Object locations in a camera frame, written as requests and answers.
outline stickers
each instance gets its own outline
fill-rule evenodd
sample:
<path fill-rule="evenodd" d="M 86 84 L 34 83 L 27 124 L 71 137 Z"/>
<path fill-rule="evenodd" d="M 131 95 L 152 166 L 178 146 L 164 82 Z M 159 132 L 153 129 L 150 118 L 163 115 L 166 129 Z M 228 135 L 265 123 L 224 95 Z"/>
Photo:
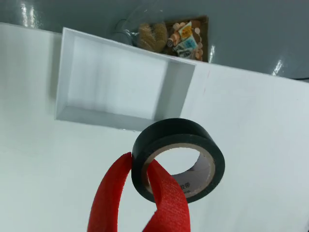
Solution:
<path fill-rule="evenodd" d="M 189 38 L 192 35 L 192 23 L 189 22 L 183 28 L 180 28 L 178 30 L 178 32 L 179 32 L 182 40 L 186 40 L 187 38 Z"/>
<path fill-rule="evenodd" d="M 189 47 L 183 50 L 177 50 L 177 54 L 181 58 L 189 58 L 192 54 L 193 48 Z"/>

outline white box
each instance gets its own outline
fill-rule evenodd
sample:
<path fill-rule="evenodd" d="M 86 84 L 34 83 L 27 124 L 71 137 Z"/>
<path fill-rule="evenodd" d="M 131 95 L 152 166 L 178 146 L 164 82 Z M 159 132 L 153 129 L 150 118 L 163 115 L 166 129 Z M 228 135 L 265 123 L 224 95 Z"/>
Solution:
<path fill-rule="evenodd" d="M 180 117 L 195 65 L 64 28 L 56 119 L 142 131 Z"/>

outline gray wall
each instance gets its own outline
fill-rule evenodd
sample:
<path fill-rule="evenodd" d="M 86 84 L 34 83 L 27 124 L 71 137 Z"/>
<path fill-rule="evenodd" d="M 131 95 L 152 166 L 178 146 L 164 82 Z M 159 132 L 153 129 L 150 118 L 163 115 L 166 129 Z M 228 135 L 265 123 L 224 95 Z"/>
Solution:
<path fill-rule="evenodd" d="M 0 22 L 110 38 L 142 0 L 0 0 Z M 309 77 L 309 1 L 160 1 L 165 19 L 207 14 L 212 63 L 289 78 Z"/>

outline tape roll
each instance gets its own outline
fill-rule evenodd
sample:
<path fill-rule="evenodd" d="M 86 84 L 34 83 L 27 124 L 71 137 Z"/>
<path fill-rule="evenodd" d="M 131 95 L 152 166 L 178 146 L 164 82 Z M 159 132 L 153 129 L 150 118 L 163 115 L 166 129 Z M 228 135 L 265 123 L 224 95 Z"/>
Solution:
<path fill-rule="evenodd" d="M 132 181 L 144 198 L 155 202 L 147 177 L 148 165 L 160 153 L 178 147 L 200 152 L 192 168 L 173 175 L 188 203 L 206 196 L 219 184 L 224 174 L 225 160 L 210 135 L 193 121 L 170 118 L 147 127 L 133 145 Z"/>

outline cardboard tape core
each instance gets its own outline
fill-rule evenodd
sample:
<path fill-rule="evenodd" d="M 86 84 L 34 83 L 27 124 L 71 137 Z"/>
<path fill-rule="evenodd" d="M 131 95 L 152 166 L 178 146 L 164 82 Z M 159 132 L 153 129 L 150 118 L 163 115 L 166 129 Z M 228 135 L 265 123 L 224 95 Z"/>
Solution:
<path fill-rule="evenodd" d="M 186 198 L 194 196 L 209 185 L 215 173 L 215 164 L 210 153 L 204 148 L 194 144 L 171 144 L 156 150 L 148 157 L 142 168 L 142 182 L 146 189 L 152 194 L 153 192 L 147 177 L 147 168 L 158 155 L 174 148 L 191 148 L 200 152 L 197 161 L 189 170 L 173 175 L 182 188 Z"/>

